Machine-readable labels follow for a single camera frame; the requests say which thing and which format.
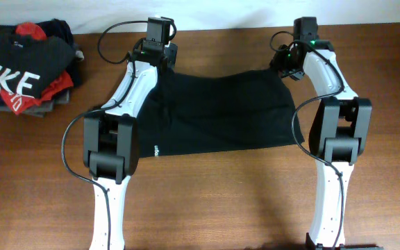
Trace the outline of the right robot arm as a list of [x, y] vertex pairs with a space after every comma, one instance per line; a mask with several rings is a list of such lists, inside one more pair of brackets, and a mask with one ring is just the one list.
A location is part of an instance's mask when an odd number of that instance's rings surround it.
[[360, 98], [338, 67], [335, 50], [320, 39], [316, 17], [294, 21], [293, 40], [275, 50], [270, 65], [296, 81], [307, 76], [317, 101], [308, 146], [302, 151], [315, 159], [317, 191], [315, 212], [306, 234], [306, 249], [346, 249], [344, 213], [349, 180], [358, 157], [365, 150], [372, 103]]

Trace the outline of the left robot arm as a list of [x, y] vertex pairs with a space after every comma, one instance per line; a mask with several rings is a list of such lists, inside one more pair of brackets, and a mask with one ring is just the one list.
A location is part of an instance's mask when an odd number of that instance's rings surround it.
[[124, 249], [126, 190], [139, 154], [137, 117], [160, 75], [174, 64], [173, 19], [150, 17], [147, 33], [125, 57], [123, 79], [100, 108], [83, 119], [83, 163], [94, 188], [94, 227], [90, 249]]

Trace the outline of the black Sydrogen t-shirt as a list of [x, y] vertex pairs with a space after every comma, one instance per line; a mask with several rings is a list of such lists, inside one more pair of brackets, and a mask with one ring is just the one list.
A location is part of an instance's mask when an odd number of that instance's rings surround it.
[[281, 147], [304, 141], [289, 89], [272, 69], [160, 76], [137, 117], [140, 157]]

